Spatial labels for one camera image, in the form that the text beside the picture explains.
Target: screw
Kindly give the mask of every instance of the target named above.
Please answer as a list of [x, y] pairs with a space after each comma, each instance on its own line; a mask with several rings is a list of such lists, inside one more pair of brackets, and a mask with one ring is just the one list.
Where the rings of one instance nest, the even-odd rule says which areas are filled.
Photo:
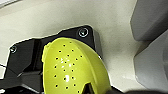
[[10, 51], [11, 51], [12, 53], [15, 53], [16, 50], [17, 50], [17, 47], [16, 47], [16, 46], [12, 46], [12, 47], [10, 47]]
[[88, 29], [87, 28], [82, 28], [79, 30], [79, 36], [81, 37], [86, 37], [88, 35]]

